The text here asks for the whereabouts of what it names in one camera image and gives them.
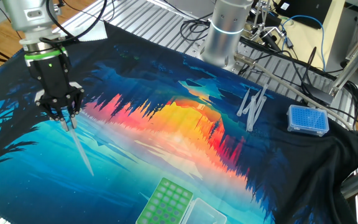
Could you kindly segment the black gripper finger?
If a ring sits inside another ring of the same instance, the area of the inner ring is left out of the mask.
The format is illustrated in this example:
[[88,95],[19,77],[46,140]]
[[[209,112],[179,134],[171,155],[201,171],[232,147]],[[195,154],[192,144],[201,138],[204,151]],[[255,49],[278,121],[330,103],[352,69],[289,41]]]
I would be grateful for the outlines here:
[[84,97],[85,90],[77,82],[70,82],[68,84],[68,92],[65,94],[65,101],[67,103],[67,110],[73,129],[77,127],[76,115],[80,113],[81,103]]
[[65,131],[69,131],[67,122],[62,113],[56,98],[48,98],[44,90],[40,90],[35,95],[35,104],[45,112],[52,121],[59,121]]

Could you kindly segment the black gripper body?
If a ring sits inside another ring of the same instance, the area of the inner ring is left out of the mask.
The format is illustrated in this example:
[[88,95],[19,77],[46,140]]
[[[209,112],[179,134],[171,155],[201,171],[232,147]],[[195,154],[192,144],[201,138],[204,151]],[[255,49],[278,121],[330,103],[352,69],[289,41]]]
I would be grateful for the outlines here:
[[62,98],[68,92],[70,61],[64,53],[26,55],[30,75],[40,82],[48,98]]

